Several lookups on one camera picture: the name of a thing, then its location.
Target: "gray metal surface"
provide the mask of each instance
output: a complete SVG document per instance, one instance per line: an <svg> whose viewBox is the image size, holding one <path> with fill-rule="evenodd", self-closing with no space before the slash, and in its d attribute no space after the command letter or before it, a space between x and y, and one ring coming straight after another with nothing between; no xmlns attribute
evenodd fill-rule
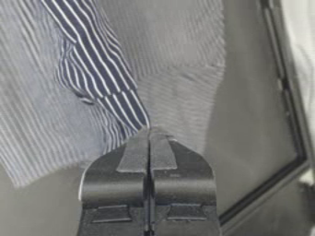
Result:
<svg viewBox="0 0 315 236"><path fill-rule="evenodd" d="M276 66L258 1L226 1L227 73L216 94L206 157L223 213L294 160Z"/></svg>

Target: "pinstripe shirt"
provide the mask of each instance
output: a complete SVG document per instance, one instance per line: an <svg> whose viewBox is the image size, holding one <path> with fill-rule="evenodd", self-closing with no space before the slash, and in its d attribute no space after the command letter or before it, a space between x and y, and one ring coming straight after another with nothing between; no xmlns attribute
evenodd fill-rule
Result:
<svg viewBox="0 0 315 236"><path fill-rule="evenodd" d="M149 117L95 1L3 0L0 15L0 161L25 186L115 149Z"/></svg>
<svg viewBox="0 0 315 236"><path fill-rule="evenodd" d="M97 158L149 118L203 152L223 19L222 0L1 0L0 161L16 186Z"/></svg>

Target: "shirt sleeve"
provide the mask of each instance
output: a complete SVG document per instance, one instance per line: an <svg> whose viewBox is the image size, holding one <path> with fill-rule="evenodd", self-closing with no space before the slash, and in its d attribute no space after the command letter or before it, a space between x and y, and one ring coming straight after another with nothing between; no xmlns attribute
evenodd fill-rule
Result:
<svg viewBox="0 0 315 236"><path fill-rule="evenodd" d="M149 117L105 14L92 0L40 1L61 35L56 81L136 133Z"/></svg>

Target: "black frame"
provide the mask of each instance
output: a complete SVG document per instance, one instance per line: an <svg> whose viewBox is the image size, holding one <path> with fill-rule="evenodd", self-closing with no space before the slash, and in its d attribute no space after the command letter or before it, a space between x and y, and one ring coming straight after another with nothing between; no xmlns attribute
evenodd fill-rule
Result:
<svg viewBox="0 0 315 236"><path fill-rule="evenodd" d="M280 188L310 167L315 167L314 149L307 129L307 117L302 102L291 46L283 22L280 0L260 0L270 43L275 55L276 75L283 106L288 115L296 159L262 184L220 216L223 232L250 217L250 212L280 190Z"/></svg>

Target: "metal tool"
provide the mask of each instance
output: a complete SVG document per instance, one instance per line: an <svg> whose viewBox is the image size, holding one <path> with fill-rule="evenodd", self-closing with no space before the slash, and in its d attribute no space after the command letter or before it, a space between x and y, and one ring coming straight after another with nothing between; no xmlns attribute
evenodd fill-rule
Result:
<svg viewBox="0 0 315 236"><path fill-rule="evenodd" d="M157 128L96 159L77 236L219 236L212 168Z"/></svg>

